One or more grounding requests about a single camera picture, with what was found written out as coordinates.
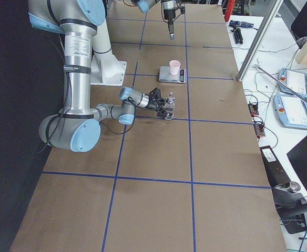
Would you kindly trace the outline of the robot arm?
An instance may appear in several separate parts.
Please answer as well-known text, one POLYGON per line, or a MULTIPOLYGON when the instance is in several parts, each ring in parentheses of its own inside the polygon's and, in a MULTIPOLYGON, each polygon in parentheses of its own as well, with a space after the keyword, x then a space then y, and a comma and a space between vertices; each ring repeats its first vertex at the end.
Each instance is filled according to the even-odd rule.
POLYGON ((138 7, 140 11, 146 14, 152 7, 160 3, 161 5, 161 19, 167 25, 168 32, 171 40, 175 39, 175 20, 182 14, 185 13, 185 8, 178 4, 177 1, 173 0, 140 0, 140 1, 130 1, 130 4, 126 1, 122 1, 125 5, 129 7, 138 7))
POLYGON ((123 87, 121 105, 90 106, 91 85, 113 85, 126 68, 126 63, 112 53, 105 1, 29 1, 28 7, 32 27, 65 36, 60 53, 64 105, 39 126, 39 136, 46 145, 73 152, 90 151, 100 138, 102 120, 116 119, 130 125, 137 108, 155 111, 164 119, 172 117, 158 88, 142 93, 123 87))

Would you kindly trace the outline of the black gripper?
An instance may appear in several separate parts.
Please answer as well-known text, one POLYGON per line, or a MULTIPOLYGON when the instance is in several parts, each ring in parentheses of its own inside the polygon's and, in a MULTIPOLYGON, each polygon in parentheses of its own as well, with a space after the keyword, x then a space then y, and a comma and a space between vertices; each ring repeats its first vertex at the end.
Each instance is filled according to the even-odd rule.
POLYGON ((174 31, 174 24, 173 21, 176 18, 176 10, 177 8, 171 8, 171 9, 163 9, 163 20, 165 22, 168 22, 168 30, 170 39, 174 40, 175 38, 175 31, 174 31))
POLYGON ((155 110, 157 112, 157 117, 163 118, 165 120, 171 120, 173 118, 173 113, 170 113, 166 110, 161 110, 165 103, 169 103, 169 97, 166 96, 162 98, 161 90, 159 88, 154 88, 147 94, 149 101, 146 105, 146 108, 149 110, 155 110))

